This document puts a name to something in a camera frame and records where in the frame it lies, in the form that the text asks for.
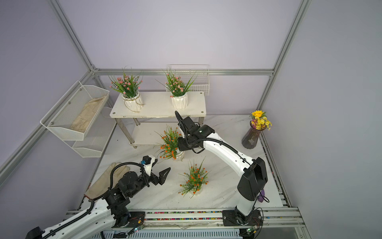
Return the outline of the pink flower pot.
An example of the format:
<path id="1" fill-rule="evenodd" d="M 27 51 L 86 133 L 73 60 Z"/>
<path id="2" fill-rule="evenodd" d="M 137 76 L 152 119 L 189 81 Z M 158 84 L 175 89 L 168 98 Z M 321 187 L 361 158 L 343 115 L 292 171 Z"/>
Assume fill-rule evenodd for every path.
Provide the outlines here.
<path id="1" fill-rule="evenodd" d="M 121 94 L 123 104 L 125 107 L 134 113 L 142 110 L 144 102 L 139 92 L 140 85 L 143 82 L 140 74 L 134 74 L 132 71 L 127 74 L 122 70 L 122 76 L 109 76 L 111 81 L 111 88 Z"/>
<path id="2" fill-rule="evenodd" d="M 185 83 L 181 76 L 176 75 L 170 67 L 163 71 L 166 76 L 166 82 L 157 82 L 164 86 L 165 89 L 170 93 L 172 106 L 176 110 L 185 109 L 189 105 L 188 92 L 191 90 L 191 86 L 196 79 L 195 73 Z"/>

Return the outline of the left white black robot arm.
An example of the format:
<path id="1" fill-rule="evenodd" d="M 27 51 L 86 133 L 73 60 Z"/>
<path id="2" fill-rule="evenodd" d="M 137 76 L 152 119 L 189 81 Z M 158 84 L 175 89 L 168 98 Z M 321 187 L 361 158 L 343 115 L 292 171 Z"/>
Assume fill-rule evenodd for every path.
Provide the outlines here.
<path id="1" fill-rule="evenodd" d="M 125 227 L 132 224 L 133 216 L 126 208 L 130 199 L 145 187 L 163 185 L 171 171 L 167 168 L 159 175 L 152 173 L 152 167 L 158 162 L 156 158 L 145 156 L 140 163 L 126 162 L 118 164 L 110 173 L 110 185 L 100 196 L 90 199 L 90 206 L 69 219 L 52 227 L 30 230 L 27 239 L 89 239 L 112 227 Z M 116 185 L 113 184 L 115 171 L 123 166 L 133 165 L 140 168 L 140 175 L 129 171 Z"/>

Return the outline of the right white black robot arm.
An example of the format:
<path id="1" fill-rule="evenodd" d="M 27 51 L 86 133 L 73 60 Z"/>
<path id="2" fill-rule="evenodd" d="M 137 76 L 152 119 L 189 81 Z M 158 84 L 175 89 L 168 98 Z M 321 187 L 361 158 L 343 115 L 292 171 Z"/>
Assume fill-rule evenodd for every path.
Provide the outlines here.
<path id="1" fill-rule="evenodd" d="M 225 226 L 261 226 L 262 213 L 255 209 L 255 203 L 268 182 L 264 160 L 260 157 L 251 159 L 237 151 L 208 125 L 198 125 L 190 117 L 182 118 L 178 111 L 175 111 L 175 116 L 183 132 L 183 136 L 178 138 L 180 151 L 200 147 L 218 156 L 240 176 L 237 185 L 239 201 L 234 210 L 222 211 L 223 224 Z"/>

